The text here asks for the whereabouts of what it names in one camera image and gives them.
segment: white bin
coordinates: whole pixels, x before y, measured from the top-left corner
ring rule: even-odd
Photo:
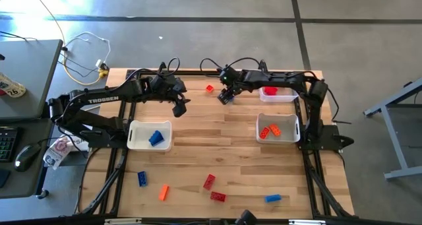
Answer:
[[[152,146],[148,140],[156,130],[163,135],[164,141]],[[129,127],[127,147],[132,150],[144,152],[168,152],[171,149],[171,136],[170,121],[147,123],[134,120]]]
[[[269,96],[265,94],[264,87],[259,88],[259,98],[263,102],[292,102],[299,95],[296,91],[290,88],[277,87],[277,93],[275,96]]]
[[[259,137],[260,132],[275,123],[282,134],[274,136],[272,132],[265,139]],[[301,139],[299,120],[296,115],[264,115],[259,113],[256,119],[256,140],[258,143],[268,144],[292,144]]]

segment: lego brick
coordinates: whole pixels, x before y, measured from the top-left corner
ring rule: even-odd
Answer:
[[[265,139],[269,133],[270,133],[270,129],[265,127],[264,129],[262,129],[261,133],[259,134],[259,137],[261,139]]]
[[[146,186],[146,172],[138,172],[139,187]]]
[[[270,129],[271,129],[271,132],[275,135],[275,136],[280,136],[281,134],[282,134],[282,132],[280,131],[280,129],[278,128],[278,126],[275,124],[275,123],[273,123],[273,124],[270,124]]]
[[[160,193],[161,201],[164,201],[166,199],[168,190],[169,190],[169,186],[164,184],[163,187],[161,188],[161,193]]]
[[[210,190],[211,189],[211,186],[212,186],[212,184],[214,182],[214,180],[216,180],[216,177],[213,176],[213,175],[211,175],[211,174],[209,174],[208,175],[208,178],[206,178],[206,181],[205,181],[205,184],[204,184],[204,188],[207,189],[207,190]]]
[[[161,135],[161,133],[156,130],[152,136],[150,137],[150,139],[148,139],[148,141],[150,141],[152,146],[157,145],[158,143],[164,141],[163,135]]]
[[[271,203],[271,202],[281,201],[281,200],[282,200],[282,196],[281,195],[269,195],[269,196],[265,196],[265,203]]]
[[[267,86],[264,87],[264,92],[267,96],[275,96],[277,93],[277,88],[276,87],[271,87],[271,86]]]
[[[226,200],[226,195],[217,192],[211,192],[211,199],[224,202]]]
[[[211,85],[206,86],[205,91],[207,91],[208,93],[211,93],[214,91],[214,87]]]

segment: blue block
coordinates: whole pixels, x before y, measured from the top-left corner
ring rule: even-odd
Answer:
[[[146,173],[138,172],[139,187],[146,186]]]
[[[164,141],[164,138],[163,138],[163,135],[161,135],[161,133],[158,130],[156,130],[154,134],[151,136],[151,138],[148,139],[148,141],[150,141],[152,146],[155,146],[158,143]]]
[[[270,202],[275,202],[275,201],[280,201],[282,200],[282,196],[281,195],[269,195],[269,196],[265,196],[265,203],[270,203]]]

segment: wooden table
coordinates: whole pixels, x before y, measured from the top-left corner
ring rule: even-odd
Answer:
[[[118,86],[127,69],[111,69],[107,85]],[[314,71],[322,78],[321,71]],[[135,119],[173,126],[173,147],[167,153],[129,151],[119,207],[119,217],[199,217],[238,218],[249,209],[257,218],[310,218],[311,207],[301,152],[295,145],[257,143],[255,123],[258,113],[294,114],[293,103],[265,103],[258,91],[243,92],[232,104],[223,106],[217,95],[223,88],[216,78],[182,76],[188,92],[187,113],[175,118],[173,104],[147,102],[136,106]],[[206,85],[215,91],[205,92]],[[100,114],[117,116],[120,102],[102,104]],[[125,118],[129,114],[127,106]],[[322,119],[330,123],[326,99]],[[101,149],[91,159],[85,175],[81,207],[85,208],[104,184],[109,149]],[[328,188],[351,214],[353,207],[340,157],[321,151]],[[137,172],[146,171],[147,187],[139,187]],[[227,194],[224,203],[210,200],[202,188],[208,174],[216,176],[212,191]],[[163,184],[169,185],[167,199],[158,199]],[[114,188],[111,188],[111,207]],[[279,203],[265,203],[264,196],[281,194]],[[318,208],[322,211],[316,188]]]

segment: gray floor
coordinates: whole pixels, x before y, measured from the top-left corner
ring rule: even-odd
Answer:
[[[291,0],[44,0],[54,14],[99,16],[210,16],[291,18]],[[303,18],[422,18],[421,0],[298,0]],[[1,0],[0,11],[33,13],[0,20],[0,29],[40,39],[60,38],[38,0]],[[183,67],[198,67],[204,57],[221,64],[239,57],[266,60],[270,69],[302,69],[295,24],[195,22],[59,22],[66,39],[91,31],[111,41],[111,67],[156,67],[173,56]],[[422,77],[422,25],[303,25],[312,69],[324,77],[340,104],[342,134],[355,139],[344,150],[346,173],[355,213],[362,218],[422,222],[422,176],[384,180],[383,173],[399,168],[383,119],[365,119],[366,108]],[[91,37],[74,42],[72,58],[93,67],[107,46]],[[255,67],[244,62],[239,68]],[[85,82],[95,80],[91,75]],[[93,88],[105,84],[102,80]],[[58,65],[49,97],[84,88]],[[82,166],[47,173],[51,196],[0,201],[0,220],[69,215],[75,205]]]

